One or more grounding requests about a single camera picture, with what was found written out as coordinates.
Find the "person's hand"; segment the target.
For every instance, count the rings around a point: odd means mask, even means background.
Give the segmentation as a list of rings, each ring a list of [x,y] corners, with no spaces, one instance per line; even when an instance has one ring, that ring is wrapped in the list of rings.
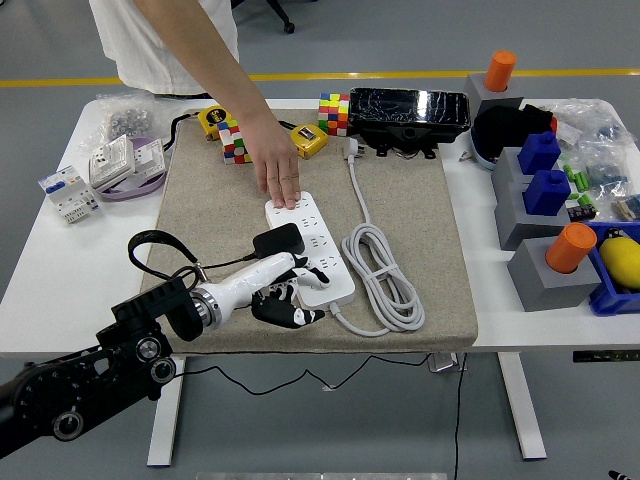
[[[298,151],[290,136],[279,127],[259,140],[252,152],[258,186],[277,208],[292,210],[301,195]]]

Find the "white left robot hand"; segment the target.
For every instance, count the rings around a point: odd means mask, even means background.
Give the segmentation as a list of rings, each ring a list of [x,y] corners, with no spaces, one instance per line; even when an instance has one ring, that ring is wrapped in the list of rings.
[[[219,328],[236,309],[249,306],[254,318],[287,329],[298,329],[325,317],[293,303],[301,285],[326,289],[327,275],[307,256],[280,252],[247,266],[220,283],[201,283],[191,297],[202,323]]]

